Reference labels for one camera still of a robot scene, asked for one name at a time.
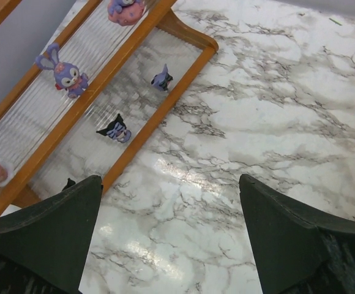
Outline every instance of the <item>kuromi figurine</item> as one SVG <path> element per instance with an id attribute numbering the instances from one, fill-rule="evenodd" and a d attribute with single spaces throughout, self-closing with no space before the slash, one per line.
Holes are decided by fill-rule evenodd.
<path id="1" fill-rule="evenodd" d="M 98 130 L 96 133 L 108 136 L 112 140 L 116 140 L 120 143 L 126 143 L 131 138 L 131 131 L 129 131 L 123 122 L 123 118 L 118 113 L 116 119 L 109 123 L 106 129 Z"/>
<path id="2" fill-rule="evenodd" d="M 63 187 L 62 191 L 65 191 L 66 189 L 74 186 L 75 184 L 76 184 L 75 181 L 73 181 L 72 179 L 68 178 L 67 179 L 67 184 L 66 184 L 66 186 Z"/>
<path id="3" fill-rule="evenodd" d="M 112 5 L 108 8 L 108 13 L 113 15 L 114 12 L 120 14 L 123 8 L 133 5 L 134 3 L 142 3 L 142 0 L 112 0 Z"/>
<path id="4" fill-rule="evenodd" d="M 165 64 L 163 71 L 158 75 L 154 76 L 153 80 L 151 81 L 151 84 L 157 90 L 167 91 L 171 81 L 173 81 L 173 77 L 168 73 L 168 68 Z"/>
<path id="5" fill-rule="evenodd" d="M 78 67 L 59 60 L 59 45 L 52 43 L 47 47 L 48 58 L 44 55 L 36 57 L 36 65 L 40 69 L 53 70 L 55 77 L 55 87 L 58 90 L 65 89 L 69 98 L 77 98 L 88 88 L 88 76 L 80 75 Z"/>

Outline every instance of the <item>white marble surface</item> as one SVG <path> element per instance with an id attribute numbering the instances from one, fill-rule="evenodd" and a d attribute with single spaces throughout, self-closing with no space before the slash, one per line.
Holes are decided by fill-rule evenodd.
<path id="1" fill-rule="evenodd" d="M 355 220 L 355 20 L 264 0 L 174 9 L 220 51 L 103 199 L 84 294 L 261 293 L 242 173 Z"/>

